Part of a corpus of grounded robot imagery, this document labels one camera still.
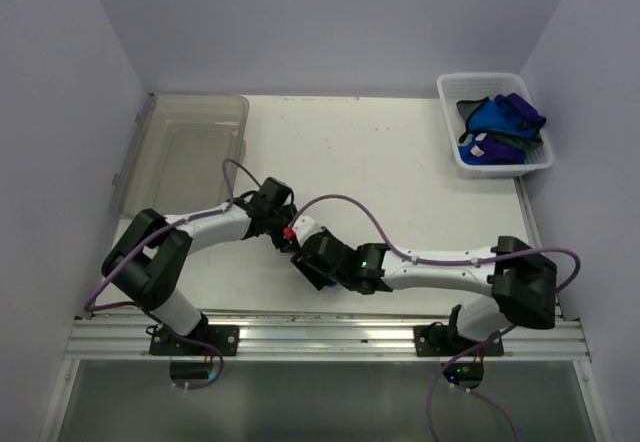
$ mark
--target black mounting plate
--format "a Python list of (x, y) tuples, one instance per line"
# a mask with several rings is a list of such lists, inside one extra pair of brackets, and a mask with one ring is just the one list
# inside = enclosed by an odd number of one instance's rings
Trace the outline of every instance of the black mounting plate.
[[(240, 327), (237, 325), (208, 325), (207, 338), (216, 349), (225, 357), (233, 357), (238, 352), (238, 342), (240, 341)], [(185, 344), (175, 339), (166, 330), (153, 328), (151, 335), (151, 345), (149, 354), (158, 356), (191, 356), (204, 355), (205, 349)]]
[[(416, 355), (418, 357), (454, 357), (463, 350), (476, 345), (476, 342), (468, 342), (466, 346), (461, 346), (460, 339), (456, 341), (455, 347), (446, 343), (430, 343), (429, 332), (431, 330), (442, 330), (442, 328), (443, 326), (440, 324), (416, 325), (413, 328), (413, 343), (416, 347)], [(504, 355), (502, 339), (497, 339), (493, 344), (490, 344), (484, 349), (485, 357), (500, 357), (502, 355)]]

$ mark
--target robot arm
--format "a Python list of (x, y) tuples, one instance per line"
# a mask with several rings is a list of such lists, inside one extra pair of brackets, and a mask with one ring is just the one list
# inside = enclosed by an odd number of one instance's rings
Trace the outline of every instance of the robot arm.
[[(506, 262), (478, 260), (518, 252), (529, 247), (513, 237), (500, 237), (493, 247), (461, 252), (392, 250), (386, 244), (352, 249), (311, 217), (299, 217), (289, 187), (268, 178), (250, 200), (234, 199), (231, 207), (181, 216), (161, 216), (148, 209), (138, 214), (102, 266), (107, 276), (151, 233), (182, 219), (182, 225), (154, 240), (154, 254), (139, 253), (124, 266), (113, 283), (142, 310), (180, 336), (215, 344), (208, 320), (176, 289), (186, 257), (222, 242), (267, 234), (282, 252), (295, 252), (294, 266), (318, 289), (339, 283), (361, 294), (408, 288), (444, 288), (476, 293), (476, 301), (453, 308), (446, 326), (434, 327), (429, 339), (459, 353), (512, 324), (534, 329), (555, 325), (556, 266), (542, 255)], [(417, 263), (418, 258), (438, 261)], [(447, 261), (466, 261), (451, 264)], [(168, 332), (163, 335), (171, 342)], [(184, 355), (202, 353), (199, 347)]]
[(143, 210), (102, 265), (107, 276), (151, 233), (179, 220), (185, 223), (158, 237), (148, 251), (138, 254), (115, 277), (113, 283), (142, 310), (193, 340), (210, 341), (208, 321), (176, 288), (182, 266), (189, 254), (222, 242), (244, 240), (262, 234), (271, 236), (276, 248), (286, 252), (297, 248), (283, 237), (283, 229), (296, 213), (293, 204), (285, 205), (292, 190), (268, 178), (250, 200), (237, 198), (233, 205), (186, 215), (162, 216), (152, 209)]
[[(362, 294), (407, 288), (445, 288), (483, 297), (453, 308), (448, 326), (434, 327), (434, 339), (459, 353), (512, 324), (551, 329), (555, 326), (557, 269), (542, 255), (479, 264), (529, 249), (514, 237), (500, 237), (493, 247), (461, 252), (423, 252), (400, 249), (401, 257), (386, 244), (364, 244), (352, 249), (311, 217), (301, 216), (288, 233), (300, 244), (293, 264), (318, 289), (338, 282)], [(418, 264), (418, 259), (438, 265)], [(446, 265), (466, 261), (467, 265)]]

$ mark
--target clear plastic bin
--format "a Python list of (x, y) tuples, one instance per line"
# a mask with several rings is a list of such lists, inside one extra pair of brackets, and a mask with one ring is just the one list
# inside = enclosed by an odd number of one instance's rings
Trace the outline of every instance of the clear plastic bin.
[(519, 177), (534, 170), (548, 169), (553, 164), (553, 151), (546, 131), (542, 129), (540, 136), (544, 142), (542, 147), (527, 152), (524, 164), (519, 165), (469, 165), (460, 157), (458, 138), (464, 133), (465, 126), (458, 114), (456, 102), (460, 100), (478, 100), (484, 97), (495, 97), (498, 94), (515, 92), (535, 107), (527, 87), (515, 74), (500, 72), (478, 72), (445, 74), (438, 77), (438, 93), (440, 103), (449, 132), (449, 140), (453, 149), (458, 175), (465, 179)]

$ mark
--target blue fabric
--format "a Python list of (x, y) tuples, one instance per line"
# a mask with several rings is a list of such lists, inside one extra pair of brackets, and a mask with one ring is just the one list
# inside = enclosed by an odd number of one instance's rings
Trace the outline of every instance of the blue fabric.
[(467, 132), (502, 132), (530, 139), (538, 133), (538, 128), (528, 127), (515, 107), (503, 104), (499, 107), (493, 100), (487, 100), (467, 120)]
[(489, 134), (474, 135), (469, 144), (458, 147), (458, 150), (462, 160), (469, 165), (524, 164), (527, 157), (524, 150), (495, 140)]

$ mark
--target white enclosure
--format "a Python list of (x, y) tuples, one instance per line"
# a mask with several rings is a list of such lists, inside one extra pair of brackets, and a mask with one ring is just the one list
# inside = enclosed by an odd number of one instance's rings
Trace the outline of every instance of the white enclosure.
[[(38, 437), (74, 315), (116, 232), (112, 179), (146, 93), (433, 98), (441, 74), (500, 71), (521, 75), (550, 121), (554, 166), (525, 182), (542, 242), (583, 257), (565, 316), (582, 321), (616, 440), (634, 440), (640, 377), (625, 370), (640, 333), (639, 9), (640, 0), (0, 0), (0, 438)], [(259, 141), (268, 134), (251, 110)], [(469, 190), (447, 170), (446, 180), (408, 183), (424, 194), (428, 183)], [(493, 188), (517, 203), (513, 187)], [(414, 215), (429, 205), (419, 202)]]

